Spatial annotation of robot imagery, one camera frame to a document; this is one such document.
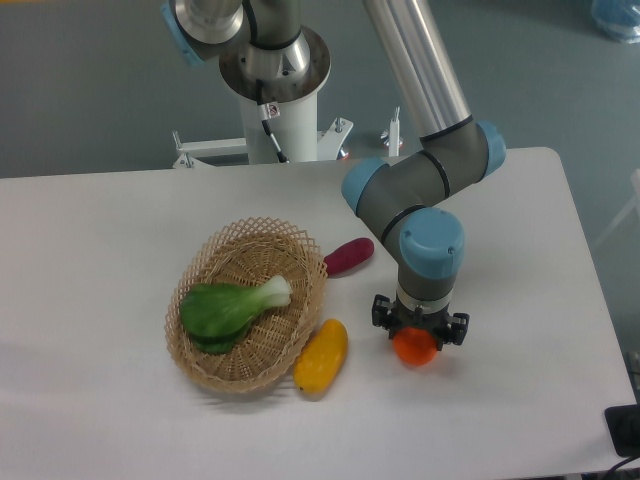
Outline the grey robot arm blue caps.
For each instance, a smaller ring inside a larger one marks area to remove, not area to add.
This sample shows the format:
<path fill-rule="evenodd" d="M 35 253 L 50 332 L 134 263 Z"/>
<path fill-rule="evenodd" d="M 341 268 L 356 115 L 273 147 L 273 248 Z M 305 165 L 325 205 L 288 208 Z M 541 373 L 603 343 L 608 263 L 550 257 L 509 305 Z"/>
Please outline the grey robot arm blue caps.
<path fill-rule="evenodd" d="M 424 1 L 369 1 L 366 12 L 389 60 L 420 149 L 396 164 L 360 161 L 341 192 L 398 266 L 394 298 L 377 296 L 372 322 L 396 336 L 407 327 L 438 345 L 461 344 L 469 318 L 448 310 L 464 255 L 464 232 L 441 201 L 498 169 L 496 127 L 473 118 Z M 217 60 L 239 101 L 253 164 L 336 158 L 317 127 L 317 96 L 331 60 L 301 20 L 296 1 L 166 1 L 165 24 L 192 65 Z"/>

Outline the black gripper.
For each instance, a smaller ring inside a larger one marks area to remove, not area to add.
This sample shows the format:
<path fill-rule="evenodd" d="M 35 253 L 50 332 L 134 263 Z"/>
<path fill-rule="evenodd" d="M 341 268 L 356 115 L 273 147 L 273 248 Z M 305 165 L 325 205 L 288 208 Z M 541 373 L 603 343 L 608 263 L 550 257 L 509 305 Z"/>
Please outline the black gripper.
<path fill-rule="evenodd" d="M 448 312 L 451 296 L 437 300 L 418 300 L 396 296 L 396 302 L 376 294 L 371 307 L 372 325 L 384 329 L 389 339 L 405 328 L 434 333 L 437 350 L 445 345 L 460 346 L 469 328 L 470 316 L 466 313 Z"/>

